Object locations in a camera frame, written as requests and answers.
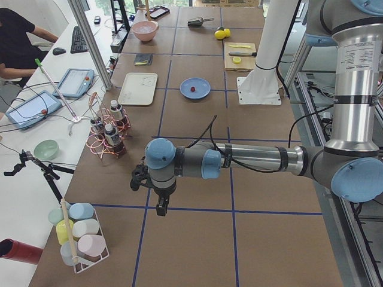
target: black mouse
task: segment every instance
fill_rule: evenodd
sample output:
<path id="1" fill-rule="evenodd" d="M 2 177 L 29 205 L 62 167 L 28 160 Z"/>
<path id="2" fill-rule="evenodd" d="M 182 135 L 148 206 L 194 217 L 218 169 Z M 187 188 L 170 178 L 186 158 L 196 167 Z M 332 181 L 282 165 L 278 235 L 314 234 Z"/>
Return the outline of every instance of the black mouse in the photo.
<path id="1" fill-rule="evenodd" d="M 66 53 L 66 50 L 63 49 L 63 48 L 54 48 L 52 53 L 57 56 L 57 55 L 60 55 L 60 54 L 63 54 L 63 53 Z"/>

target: red cylinder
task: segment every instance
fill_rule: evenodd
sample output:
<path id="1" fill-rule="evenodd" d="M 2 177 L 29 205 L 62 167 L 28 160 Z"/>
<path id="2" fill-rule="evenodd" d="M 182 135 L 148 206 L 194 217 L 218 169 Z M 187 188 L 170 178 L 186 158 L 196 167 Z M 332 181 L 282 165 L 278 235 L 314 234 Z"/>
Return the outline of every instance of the red cylinder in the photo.
<path id="1" fill-rule="evenodd" d="M 0 258 L 38 264 L 42 249 L 13 239 L 0 242 Z"/>

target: black mini tripod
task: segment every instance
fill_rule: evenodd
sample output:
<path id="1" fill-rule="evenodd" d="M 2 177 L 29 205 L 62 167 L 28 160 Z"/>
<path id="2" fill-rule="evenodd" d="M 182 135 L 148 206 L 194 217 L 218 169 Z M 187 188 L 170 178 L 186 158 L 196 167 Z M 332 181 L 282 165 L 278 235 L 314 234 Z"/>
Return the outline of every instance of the black mini tripod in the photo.
<path id="1" fill-rule="evenodd" d="M 55 174 L 53 171 L 54 170 L 58 170 L 60 172 L 66 172 L 66 173 L 71 173 L 73 174 L 74 173 L 74 170 L 73 169 L 69 169 L 67 167 L 62 167 L 62 166 L 57 166 L 53 163 L 50 163 L 48 166 L 46 166 L 44 163 L 42 163 L 39 159 L 33 157 L 33 155 L 31 154 L 30 151 L 22 151 L 21 154 L 19 154 L 19 157 L 20 157 L 20 161 L 21 163 L 18 163 L 16 164 L 14 167 L 13 167 L 13 171 L 12 172 L 4 172 L 4 175 L 5 176 L 14 176 L 16 173 L 18 173 L 19 171 L 21 171 L 21 169 L 23 167 L 26 167 L 25 163 L 28 161 L 28 160 L 32 160 L 32 162 L 34 164 L 36 164 L 37 166 L 40 167 L 41 171 L 44 173 L 44 177 L 45 179 L 47 180 L 50 188 L 52 189 L 54 195 L 56 196 L 57 200 L 59 201 L 59 203 L 61 202 L 62 200 L 62 196 L 61 196 L 61 193 L 60 191 L 58 190 L 56 184 L 54 183 L 54 179 L 55 180 L 58 180 L 60 179 L 60 176 L 58 176 L 57 174 Z"/>

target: black keyboard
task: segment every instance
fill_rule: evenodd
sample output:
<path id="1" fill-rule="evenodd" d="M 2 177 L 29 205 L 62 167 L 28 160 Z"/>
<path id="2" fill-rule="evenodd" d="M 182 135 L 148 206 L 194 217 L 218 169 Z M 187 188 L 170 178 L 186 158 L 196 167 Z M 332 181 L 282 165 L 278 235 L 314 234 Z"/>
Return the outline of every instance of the black keyboard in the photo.
<path id="1" fill-rule="evenodd" d="M 88 48 L 86 47 L 85 39 L 83 37 L 83 34 L 80 31 L 80 28 L 78 26 L 75 26 L 73 28 L 72 33 L 72 46 L 71 46 L 71 53 L 81 53 L 81 52 L 87 52 Z"/>

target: black shirt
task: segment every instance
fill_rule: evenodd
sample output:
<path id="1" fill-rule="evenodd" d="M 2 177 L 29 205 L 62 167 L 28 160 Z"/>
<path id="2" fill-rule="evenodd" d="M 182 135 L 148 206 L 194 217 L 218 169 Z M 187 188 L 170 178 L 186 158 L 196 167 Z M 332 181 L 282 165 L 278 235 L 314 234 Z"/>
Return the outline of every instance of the black shirt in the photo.
<path id="1" fill-rule="evenodd" d="M 6 68 L 35 69 L 35 58 L 42 60 L 43 54 L 26 34 L 33 32 L 35 25 L 7 8 L 0 8 L 0 22 L 0 63 Z"/>

